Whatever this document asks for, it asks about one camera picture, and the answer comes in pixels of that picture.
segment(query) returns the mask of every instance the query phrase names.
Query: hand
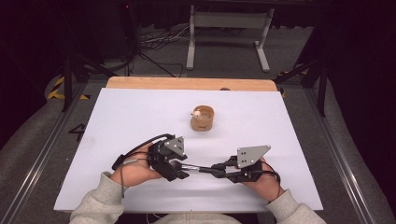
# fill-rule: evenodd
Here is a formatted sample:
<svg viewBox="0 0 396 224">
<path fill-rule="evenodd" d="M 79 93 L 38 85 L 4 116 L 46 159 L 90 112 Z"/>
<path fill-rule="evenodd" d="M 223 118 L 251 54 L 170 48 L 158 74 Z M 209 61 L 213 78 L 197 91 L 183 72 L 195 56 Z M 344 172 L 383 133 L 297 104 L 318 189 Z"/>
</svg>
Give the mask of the hand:
<svg viewBox="0 0 396 224">
<path fill-rule="evenodd" d="M 141 148 L 139 148 L 137 153 L 127 160 L 130 159 L 138 159 L 136 162 L 123 165 L 122 169 L 119 167 L 114 174 L 110 177 L 113 181 L 121 184 L 121 170 L 122 170 L 122 179 L 124 187 L 132 187 L 144 183 L 150 179 L 158 179 L 162 176 L 158 174 L 154 170 L 150 170 L 147 162 L 147 152 L 149 151 L 149 147 L 152 143 L 149 143 Z"/>
<path fill-rule="evenodd" d="M 262 163 L 262 169 L 266 171 L 273 171 L 267 164 Z M 266 201 L 272 202 L 276 198 L 285 192 L 279 183 L 277 182 L 276 178 L 273 175 L 262 175 L 256 182 L 244 182 L 242 183 L 254 190 Z"/>
</svg>

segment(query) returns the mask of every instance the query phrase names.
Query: small cup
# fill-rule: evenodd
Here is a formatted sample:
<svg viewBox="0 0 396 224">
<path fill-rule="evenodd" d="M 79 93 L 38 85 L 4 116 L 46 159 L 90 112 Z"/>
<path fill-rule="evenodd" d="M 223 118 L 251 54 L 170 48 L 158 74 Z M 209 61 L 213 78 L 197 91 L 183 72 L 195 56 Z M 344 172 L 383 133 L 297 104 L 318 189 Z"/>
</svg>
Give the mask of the small cup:
<svg viewBox="0 0 396 224">
<path fill-rule="evenodd" d="M 198 105 L 191 116 L 191 127 L 197 132 L 206 132 L 212 129 L 215 111 L 208 105 Z"/>
</svg>

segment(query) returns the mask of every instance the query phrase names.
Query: white paper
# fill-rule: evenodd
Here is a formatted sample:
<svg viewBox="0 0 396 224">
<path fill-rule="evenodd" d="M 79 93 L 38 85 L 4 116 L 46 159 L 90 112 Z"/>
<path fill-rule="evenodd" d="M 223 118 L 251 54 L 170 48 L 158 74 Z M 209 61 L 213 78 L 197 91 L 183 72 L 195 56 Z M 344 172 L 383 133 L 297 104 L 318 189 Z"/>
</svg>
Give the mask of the white paper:
<svg viewBox="0 0 396 224">
<path fill-rule="evenodd" d="M 212 130 L 191 129 L 198 105 L 215 110 Z M 120 154 L 163 134 L 184 136 L 183 163 L 201 166 L 227 161 L 239 147 L 271 145 L 265 155 L 299 203 L 322 210 L 312 175 L 279 92 L 164 91 L 102 89 L 55 204 L 74 210 Z M 209 174 L 168 182 L 150 180 L 130 188 L 125 212 L 261 212 L 266 201 L 242 184 Z"/>
</svg>

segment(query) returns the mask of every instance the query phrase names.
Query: person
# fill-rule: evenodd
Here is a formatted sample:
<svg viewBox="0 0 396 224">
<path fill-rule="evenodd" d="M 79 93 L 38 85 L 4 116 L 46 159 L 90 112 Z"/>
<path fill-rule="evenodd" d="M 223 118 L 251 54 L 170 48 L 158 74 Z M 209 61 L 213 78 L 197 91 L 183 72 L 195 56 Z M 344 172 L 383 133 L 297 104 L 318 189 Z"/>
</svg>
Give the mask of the person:
<svg viewBox="0 0 396 224">
<path fill-rule="evenodd" d="M 162 177 L 148 167 L 147 152 L 150 145 L 152 144 L 138 149 L 143 153 L 137 153 L 128 158 L 128 160 L 137 159 L 136 162 L 124 165 L 113 174 L 103 172 L 98 188 L 84 196 L 81 204 L 71 214 L 70 223 L 115 223 L 123 213 L 121 199 L 125 190 L 148 180 Z M 271 171 L 266 163 L 262 164 L 262 169 Z M 254 189 L 264 200 L 269 202 L 266 208 L 273 213 L 279 224 L 326 223 L 306 204 L 297 203 L 292 197 L 291 191 L 283 190 L 272 175 L 261 175 L 256 182 L 243 184 Z M 232 217 L 221 214 L 170 214 L 157 220 L 154 224 L 181 224 L 186 223 L 187 219 L 191 220 L 189 223 L 240 223 Z"/>
</svg>

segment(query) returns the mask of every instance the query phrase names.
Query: gray sleeve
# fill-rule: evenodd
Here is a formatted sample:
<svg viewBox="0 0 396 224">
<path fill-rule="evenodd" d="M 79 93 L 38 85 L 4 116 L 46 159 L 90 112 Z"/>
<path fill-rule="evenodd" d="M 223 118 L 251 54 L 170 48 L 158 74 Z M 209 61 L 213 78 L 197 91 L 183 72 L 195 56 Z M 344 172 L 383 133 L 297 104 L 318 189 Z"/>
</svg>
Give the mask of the gray sleeve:
<svg viewBox="0 0 396 224">
<path fill-rule="evenodd" d="M 267 209 L 273 213 L 279 224 L 326 223 L 308 205 L 297 203 L 291 191 L 286 190 L 279 198 L 269 203 Z"/>
<path fill-rule="evenodd" d="M 102 173 L 97 189 L 88 192 L 73 211 L 70 223 L 115 223 L 123 213 L 121 185 Z"/>
</svg>

